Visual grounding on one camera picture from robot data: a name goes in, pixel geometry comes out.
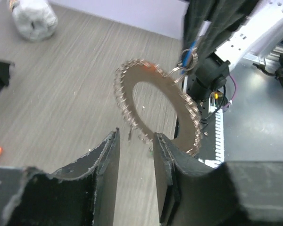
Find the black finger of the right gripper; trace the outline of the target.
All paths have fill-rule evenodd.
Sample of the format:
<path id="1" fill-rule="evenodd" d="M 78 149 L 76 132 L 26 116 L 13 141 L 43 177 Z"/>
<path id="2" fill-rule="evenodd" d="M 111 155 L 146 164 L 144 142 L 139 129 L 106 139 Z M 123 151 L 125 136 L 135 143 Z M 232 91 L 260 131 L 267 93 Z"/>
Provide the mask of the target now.
<path id="1" fill-rule="evenodd" d="M 198 69 L 237 32 L 258 5 L 258 0 L 190 0 L 183 20 L 183 51 L 197 42 Z"/>

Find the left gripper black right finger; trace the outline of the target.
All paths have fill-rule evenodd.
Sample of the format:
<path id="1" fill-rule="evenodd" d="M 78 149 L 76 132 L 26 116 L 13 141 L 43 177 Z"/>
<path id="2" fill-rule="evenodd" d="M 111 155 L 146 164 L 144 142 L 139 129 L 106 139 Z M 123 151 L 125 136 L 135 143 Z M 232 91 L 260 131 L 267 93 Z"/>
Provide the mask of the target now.
<path id="1" fill-rule="evenodd" d="M 162 226 L 283 226 L 283 161 L 226 161 L 212 168 L 153 139 Z"/>

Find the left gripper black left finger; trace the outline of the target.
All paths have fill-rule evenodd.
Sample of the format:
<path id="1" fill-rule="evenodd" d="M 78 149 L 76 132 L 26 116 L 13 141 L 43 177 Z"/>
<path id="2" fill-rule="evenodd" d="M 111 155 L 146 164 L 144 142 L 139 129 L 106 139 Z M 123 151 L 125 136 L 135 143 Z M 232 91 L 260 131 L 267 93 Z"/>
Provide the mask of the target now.
<path id="1" fill-rule="evenodd" d="M 0 166 L 0 226 L 111 226 L 114 223 L 120 133 L 49 174 Z"/>

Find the blue tag key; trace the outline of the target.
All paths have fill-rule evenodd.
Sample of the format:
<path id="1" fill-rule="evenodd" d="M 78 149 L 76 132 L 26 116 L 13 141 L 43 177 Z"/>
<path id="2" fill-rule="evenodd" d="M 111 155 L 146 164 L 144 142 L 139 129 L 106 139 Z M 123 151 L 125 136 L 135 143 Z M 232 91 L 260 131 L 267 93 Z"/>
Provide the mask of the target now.
<path id="1" fill-rule="evenodd" d="M 192 70 L 198 62 L 198 54 L 197 54 L 197 42 L 194 41 L 189 49 L 183 51 L 185 56 L 182 60 L 182 71 L 181 74 L 186 74 L 188 71 Z"/>

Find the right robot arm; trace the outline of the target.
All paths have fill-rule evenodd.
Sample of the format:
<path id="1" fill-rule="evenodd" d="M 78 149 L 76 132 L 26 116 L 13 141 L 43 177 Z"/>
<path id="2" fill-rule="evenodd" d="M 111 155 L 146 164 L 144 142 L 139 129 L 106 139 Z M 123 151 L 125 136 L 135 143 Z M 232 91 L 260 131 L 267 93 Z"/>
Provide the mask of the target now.
<path id="1" fill-rule="evenodd" d="M 183 21 L 186 91 L 205 101 L 246 54 L 262 57 L 283 38 L 283 0 L 190 0 Z"/>

